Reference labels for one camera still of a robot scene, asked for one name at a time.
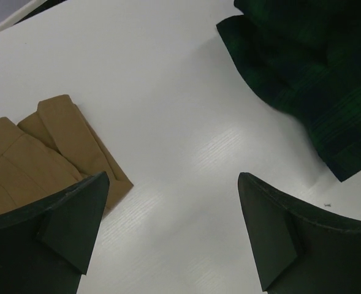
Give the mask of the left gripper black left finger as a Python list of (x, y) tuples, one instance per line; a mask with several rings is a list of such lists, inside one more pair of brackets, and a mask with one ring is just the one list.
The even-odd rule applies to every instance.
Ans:
[(109, 190), (98, 173), (0, 215), (0, 293), (76, 293)]

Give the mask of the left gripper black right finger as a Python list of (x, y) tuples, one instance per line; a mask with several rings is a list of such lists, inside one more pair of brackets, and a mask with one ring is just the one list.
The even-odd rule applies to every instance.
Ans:
[(238, 193), (267, 293), (361, 293), (361, 221), (288, 195), (250, 173)]

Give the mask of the dark green plaid skirt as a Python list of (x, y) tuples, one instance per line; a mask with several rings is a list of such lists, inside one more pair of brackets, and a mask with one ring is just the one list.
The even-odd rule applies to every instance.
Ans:
[(340, 181), (361, 171), (361, 1), (235, 1), (217, 24), (239, 74), (300, 121)]

